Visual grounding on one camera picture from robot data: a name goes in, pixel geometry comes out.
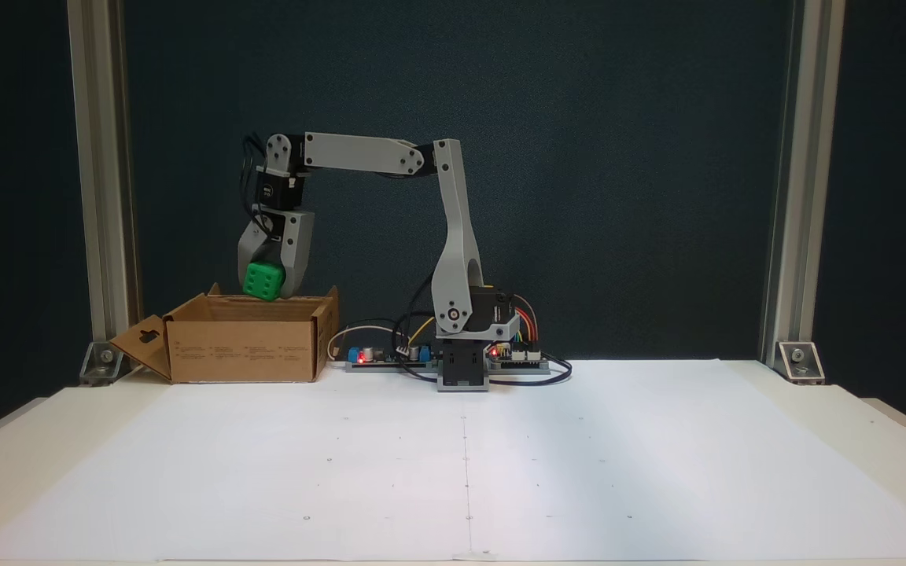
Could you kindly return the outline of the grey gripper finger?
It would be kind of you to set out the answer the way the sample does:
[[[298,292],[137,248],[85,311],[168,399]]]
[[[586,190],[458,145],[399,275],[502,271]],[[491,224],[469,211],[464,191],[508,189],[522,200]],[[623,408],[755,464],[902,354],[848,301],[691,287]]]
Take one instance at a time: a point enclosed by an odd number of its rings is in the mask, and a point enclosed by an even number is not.
[[[280,262],[285,278],[280,288],[284,300],[298,295],[311,251],[315,215],[309,211],[282,211]]]
[[[238,280],[244,281],[252,263],[273,264],[274,239],[260,228],[258,222],[249,222],[238,239]]]

